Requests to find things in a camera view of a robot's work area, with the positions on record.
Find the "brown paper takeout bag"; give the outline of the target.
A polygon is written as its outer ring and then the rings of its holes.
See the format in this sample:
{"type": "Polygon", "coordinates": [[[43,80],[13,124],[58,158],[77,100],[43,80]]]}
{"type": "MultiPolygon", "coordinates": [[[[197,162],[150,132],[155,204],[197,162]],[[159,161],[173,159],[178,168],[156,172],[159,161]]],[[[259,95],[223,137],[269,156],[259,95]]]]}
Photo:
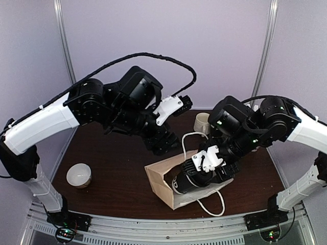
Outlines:
{"type": "Polygon", "coordinates": [[[233,181],[233,175],[219,173],[226,164],[217,157],[216,145],[201,151],[186,151],[184,140],[191,132],[183,135],[181,140],[183,153],[145,166],[145,171],[153,193],[155,193],[172,210],[197,202],[204,212],[213,217],[220,217],[225,212],[225,202],[220,190],[233,181]],[[222,206],[218,214],[210,212],[201,199],[217,193],[222,206]]]}

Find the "black paper coffee cup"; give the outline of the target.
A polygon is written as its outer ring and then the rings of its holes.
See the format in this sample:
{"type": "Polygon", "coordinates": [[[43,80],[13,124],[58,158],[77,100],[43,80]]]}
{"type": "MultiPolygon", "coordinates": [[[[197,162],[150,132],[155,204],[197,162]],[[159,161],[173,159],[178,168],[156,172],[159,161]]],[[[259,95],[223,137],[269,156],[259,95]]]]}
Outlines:
{"type": "Polygon", "coordinates": [[[172,189],[177,194],[186,194],[197,188],[205,188],[214,180],[216,173],[200,171],[193,176],[180,172],[172,180],[172,189]]]}

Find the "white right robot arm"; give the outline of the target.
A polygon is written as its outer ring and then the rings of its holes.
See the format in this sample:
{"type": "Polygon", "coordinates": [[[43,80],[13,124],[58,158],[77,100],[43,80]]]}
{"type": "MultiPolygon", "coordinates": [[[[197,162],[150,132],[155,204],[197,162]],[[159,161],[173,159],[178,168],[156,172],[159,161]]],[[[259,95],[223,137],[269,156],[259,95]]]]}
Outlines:
{"type": "Polygon", "coordinates": [[[282,96],[263,96],[257,110],[233,96],[213,108],[208,122],[224,136],[218,143],[218,157],[235,163],[256,147],[267,148],[275,141],[291,141],[319,151],[308,172],[284,191],[272,196],[262,214],[266,225],[273,225],[297,203],[326,185],[326,124],[293,100],[282,96]]]}

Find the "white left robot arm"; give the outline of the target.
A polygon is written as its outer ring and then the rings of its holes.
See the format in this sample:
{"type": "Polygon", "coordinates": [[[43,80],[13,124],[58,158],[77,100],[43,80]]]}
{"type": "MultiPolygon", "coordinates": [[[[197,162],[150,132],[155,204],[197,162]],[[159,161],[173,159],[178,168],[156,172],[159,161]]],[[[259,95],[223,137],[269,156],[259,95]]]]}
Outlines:
{"type": "Polygon", "coordinates": [[[40,106],[24,119],[9,120],[1,134],[1,162],[8,174],[24,182],[63,227],[74,219],[66,199],[43,174],[36,144],[70,128],[97,122],[105,133],[138,135],[146,148],[163,155],[178,146],[167,118],[181,109],[177,96],[161,97],[163,86],[151,74],[133,66],[117,82],[89,78],[40,106]]]}

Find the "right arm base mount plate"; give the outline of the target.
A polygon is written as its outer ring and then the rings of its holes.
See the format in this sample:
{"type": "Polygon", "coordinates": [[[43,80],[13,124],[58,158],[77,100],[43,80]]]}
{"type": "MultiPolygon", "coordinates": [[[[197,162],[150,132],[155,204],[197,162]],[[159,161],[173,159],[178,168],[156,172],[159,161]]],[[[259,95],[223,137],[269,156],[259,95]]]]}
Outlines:
{"type": "Polygon", "coordinates": [[[284,211],[262,211],[244,216],[248,231],[275,226],[288,221],[288,212],[284,211]]]}

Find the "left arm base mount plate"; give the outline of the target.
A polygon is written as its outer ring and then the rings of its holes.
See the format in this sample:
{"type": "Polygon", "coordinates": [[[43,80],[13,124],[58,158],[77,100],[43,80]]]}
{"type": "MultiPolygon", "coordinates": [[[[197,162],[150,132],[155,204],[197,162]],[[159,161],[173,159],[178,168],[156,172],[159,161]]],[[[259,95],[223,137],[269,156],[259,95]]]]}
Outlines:
{"type": "Polygon", "coordinates": [[[91,223],[91,216],[70,211],[47,212],[47,222],[55,227],[65,227],[72,230],[87,232],[91,223]]]}

